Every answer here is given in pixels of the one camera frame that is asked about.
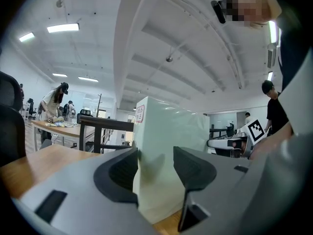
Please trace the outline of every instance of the ceiling vent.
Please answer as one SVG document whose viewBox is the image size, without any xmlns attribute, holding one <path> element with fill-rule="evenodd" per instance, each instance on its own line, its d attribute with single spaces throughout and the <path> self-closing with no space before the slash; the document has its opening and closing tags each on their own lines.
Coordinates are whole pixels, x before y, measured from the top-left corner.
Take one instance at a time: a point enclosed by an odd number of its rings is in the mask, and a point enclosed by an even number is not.
<svg viewBox="0 0 313 235">
<path fill-rule="evenodd" d="M 268 68 L 271 69 L 275 65 L 276 59 L 276 45 L 270 44 L 268 46 Z"/>
</svg>

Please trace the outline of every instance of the white ceiling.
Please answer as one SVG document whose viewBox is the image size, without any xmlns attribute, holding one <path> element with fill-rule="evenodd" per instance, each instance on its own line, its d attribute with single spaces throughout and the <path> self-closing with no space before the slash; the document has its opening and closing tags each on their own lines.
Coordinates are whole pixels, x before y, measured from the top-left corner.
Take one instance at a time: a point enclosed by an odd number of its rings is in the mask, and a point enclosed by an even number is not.
<svg viewBox="0 0 313 235">
<path fill-rule="evenodd" d="M 121 0 L 62 1 L 58 8 L 57 0 L 29 0 L 10 27 L 8 38 L 51 82 L 65 81 L 52 73 L 65 73 L 69 84 L 117 93 L 113 45 L 114 37 L 123 32 L 115 31 L 116 18 L 126 17 L 127 8 L 119 10 Z M 253 29 L 233 22 L 221 25 L 211 1 L 156 0 L 142 30 L 128 46 L 122 101 L 135 106 L 142 98 L 153 96 L 207 112 L 218 108 L 212 107 L 217 100 L 262 95 L 260 86 L 269 71 L 269 28 Z M 46 29 L 67 23 L 79 23 L 80 30 L 49 34 Z M 29 32 L 35 38 L 19 42 L 18 38 Z M 174 60 L 168 63 L 165 59 L 170 54 Z M 280 84 L 277 66 L 274 70 L 274 81 Z M 81 81 L 78 76 L 99 83 Z"/>
</svg>

